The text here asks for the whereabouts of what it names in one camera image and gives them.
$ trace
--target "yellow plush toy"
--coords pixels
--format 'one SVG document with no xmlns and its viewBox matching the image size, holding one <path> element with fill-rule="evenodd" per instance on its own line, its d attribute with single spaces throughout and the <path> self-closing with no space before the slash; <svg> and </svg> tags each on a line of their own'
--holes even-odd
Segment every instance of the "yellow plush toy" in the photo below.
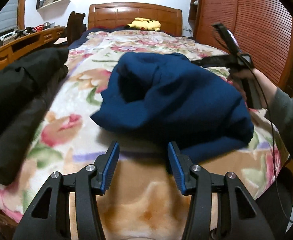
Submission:
<svg viewBox="0 0 293 240">
<path fill-rule="evenodd" d="M 158 21 L 137 17 L 135 21 L 128 24 L 130 28 L 138 28 L 140 30 L 159 31 L 161 24 Z"/>
</svg>

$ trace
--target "person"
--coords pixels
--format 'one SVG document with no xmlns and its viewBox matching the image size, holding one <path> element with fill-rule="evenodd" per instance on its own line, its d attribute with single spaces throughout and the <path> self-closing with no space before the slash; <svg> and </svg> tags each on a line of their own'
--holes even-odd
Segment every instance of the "person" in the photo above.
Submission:
<svg viewBox="0 0 293 240">
<path fill-rule="evenodd" d="M 277 127 L 293 160 L 293 98 L 290 98 L 286 93 L 280 90 L 280 88 L 275 86 L 258 69 L 253 69 L 253 74 L 258 80 L 269 106 L 269 112 L 267 112 L 266 118 L 270 120 L 271 117 L 273 124 Z M 237 77 L 240 79 L 253 79 L 256 82 L 253 74 L 250 70 L 245 69 L 230 75 L 228 80 Z M 236 82 L 233 82 L 233 86 L 241 93 L 244 100 L 246 100 L 246 94 L 243 89 Z M 261 105 L 266 108 L 267 106 L 261 89 L 257 84 L 256 87 L 260 94 Z M 281 169 L 277 177 L 277 182 L 279 196 L 285 214 L 287 217 L 290 217 L 293 206 L 293 176 L 290 170 L 287 168 Z M 282 239 L 286 232 L 288 219 L 283 214 L 280 206 L 275 183 L 256 200 L 256 203 L 268 221 L 275 239 Z"/>
</svg>

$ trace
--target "wooden wardrobe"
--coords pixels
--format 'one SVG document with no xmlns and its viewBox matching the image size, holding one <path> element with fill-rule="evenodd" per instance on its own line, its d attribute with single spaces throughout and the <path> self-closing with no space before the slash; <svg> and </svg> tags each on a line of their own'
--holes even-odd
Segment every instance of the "wooden wardrobe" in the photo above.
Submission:
<svg viewBox="0 0 293 240">
<path fill-rule="evenodd" d="M 222 22 L 241 49 L 252 55 L 255 67 L 293 93 L 293 20 L 279 0 L 199 0 L 195 15 L 196 41 L 225 50 L 214 39 L 211 26 Z"/>
</svg>

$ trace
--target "wooden desk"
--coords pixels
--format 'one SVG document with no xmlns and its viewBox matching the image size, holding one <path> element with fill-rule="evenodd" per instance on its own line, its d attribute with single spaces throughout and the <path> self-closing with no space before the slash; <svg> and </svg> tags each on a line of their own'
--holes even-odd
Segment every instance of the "wooden desk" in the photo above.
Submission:
<svg viewBox="0 0 293 240">
<path fill-rule="evenodd" d="M 25 54 L 49 42 L 56 41 L 61 36 L 63 30 L 64 27 L 51 28 L 29 34 L 3 45 L 0 47 L 0 70 Z"/>
</svg>

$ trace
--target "blue gripper pad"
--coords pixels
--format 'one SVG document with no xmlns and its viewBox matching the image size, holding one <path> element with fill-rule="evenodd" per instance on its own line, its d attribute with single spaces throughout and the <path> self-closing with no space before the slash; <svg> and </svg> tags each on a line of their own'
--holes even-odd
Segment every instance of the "blue gripper pad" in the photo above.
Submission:
<svg viewBox="0 0 293 240">
<path fill-rule="evenodd" d="M 91 180 L 91 187 L 97 195 L 104 195 L 110 188 L 119 156 L 120 146 L 117 142 L 112 142 L 106 153 L 96 158 L 94 165 L 97 168 L 97 174 Z"/>
<path fill-rule="evenodd" d="M 168 157 L 175 183 L 182 195 L 188 196 L 196 188 L 196 179 L 190 175 L 192 161 L 187 155 L 181 154 L 176 142 L 168 144 Z"/>
</svg>

